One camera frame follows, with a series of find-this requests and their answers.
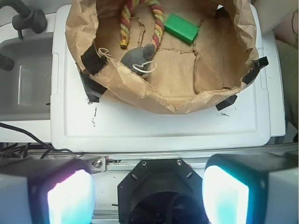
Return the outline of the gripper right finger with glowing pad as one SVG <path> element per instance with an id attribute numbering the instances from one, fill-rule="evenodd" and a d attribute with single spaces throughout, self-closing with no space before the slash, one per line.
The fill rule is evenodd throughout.
<path id="1" fill-rule="evenodd" d="M 213 224 L 297 224 L 298 153 L 214 154 L 202 196 Z"/>

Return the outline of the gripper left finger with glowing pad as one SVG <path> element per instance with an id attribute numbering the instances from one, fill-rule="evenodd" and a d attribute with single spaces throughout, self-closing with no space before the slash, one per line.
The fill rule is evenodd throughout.
<path id="1" fill-rule="evenodd" d="M 0 162 L 2 224 L 89 224 L 95 185 L 81 159 Z"/>

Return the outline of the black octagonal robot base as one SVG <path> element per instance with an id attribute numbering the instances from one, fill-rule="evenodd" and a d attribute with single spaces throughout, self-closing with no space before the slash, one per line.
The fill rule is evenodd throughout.
<path id="1" fill-rule="evenodd" d="M 117 187 L 121 224 L 207 224 L 202 177 L 182 159 L 141 160 Z"/>

